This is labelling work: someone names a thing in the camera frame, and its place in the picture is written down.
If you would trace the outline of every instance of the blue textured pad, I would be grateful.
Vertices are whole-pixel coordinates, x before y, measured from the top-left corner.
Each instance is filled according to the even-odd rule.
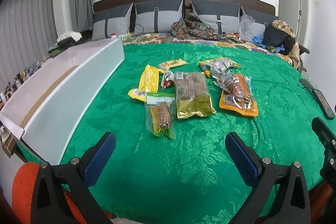
[[[255,187],[258,184],[258,170],[232,134],[226,135],[225,147],[245,184]]]
[[[116,148],[116,143],[116,137],[111,133],[86,165],[83,177],[86,187],[94,186],[97,183],[101,172]]]

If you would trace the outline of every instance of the remote control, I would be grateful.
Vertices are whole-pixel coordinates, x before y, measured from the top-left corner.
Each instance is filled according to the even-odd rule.
[[[330,108],[323,93],[319,90],[316,90],[306,79],[300,79],[300,82],[309,90],[309,92],[313,95],[315,100],[318,102],[326,119],[333,120],[335,118],[334,112]]]

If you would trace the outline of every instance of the screw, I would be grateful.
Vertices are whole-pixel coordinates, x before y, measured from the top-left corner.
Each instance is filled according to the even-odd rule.
[[[44,161],[43,163],[41,163],[41,168],[46,168],[48,166],[48,163],[46,161]]]
[[[297,167],[297,168],[300,168],[301,167],[301,163],[299,163],[298,161],[295,161],[294,162],[294,166]]]
[[[72,158],[70,160],[70,163],[73,164],[73,165],[76,165],[77,163],[79,163],[79,158],[75,157],[75,158]]]
[[[270,164],[271,163],[271,160],[269,158],[263,158],[262,159],[262,162],[265,163],[265,164]]]

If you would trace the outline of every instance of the snack package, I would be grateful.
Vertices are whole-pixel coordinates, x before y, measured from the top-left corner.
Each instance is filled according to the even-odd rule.
[[[166,70],[161,80],[161,90],[174,86],[174,73],[171,70]]]
[[[200,61],[198,65],[202,69],[202,71],[204,71],[207,78],[210,78],[211,75],[209,71],[204,68],[204,66],[209,66],[211,68],[211,71],[214,71],[218,74],[223,74],[229,68],[241,67],[241,65],[226,57]]]
[[[139,87],[137,89],[131,89],[128,95],[133,99],[146,102],[146,93],[158,91],[159,74],[164,72],[164,70],[147,65],[140,77]]]
[[[173,128],[173,113],[176,111],[175,94],[147,93],[146,129],[155,136],[166,135],[175,140],[176,131]]]
[[[258,116],[258,106],[249,88],[248,80],[240,73],[221,75],[215,84],[222,89],[219,107],[233,110],[244,116]]]
[[[176,72],[176,112],[178,119],[215,114],[204,75],[200,72]]]
[[[174,59],[174,60],[169,60],[169,61],[165,61],[162,62],[161,64],[159,64],[159,68],[167,70],[167,69],[171,69],[171,68],[176,68],[176,67],[180,67],[183,65],[187,65],[188,62],[185,62],[184,60],[180,59]]]

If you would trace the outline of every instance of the green bedspread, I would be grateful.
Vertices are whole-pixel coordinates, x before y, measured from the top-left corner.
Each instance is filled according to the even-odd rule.
[[[125,61],[85,113],[62,160],[82,156],[105,131],[116,135],[117,147],[90,188],[103,209],[145,224],[228,223],[251,190],[226,152],[224,139],[231,131],[261,157],[284,165],[299,161],[308,188],[320,182],[324,149],[311,120],[320,116],[334,132],[336,124],[324,118],[301,84],[298,87],[298,72],[284,60],[236,48],[184,44],[130,45],[124,51]],[[243,65],[234,71],[252,77],[259,116],[221,110],[221,91],[207,80],[215,115],[175,121],[175,141],[148,132],[143,102],[127,95],[138,87],[145,65],[182,58],[189,65],[173,71],[192,72],[200,71],[200,60],[220,56]]]

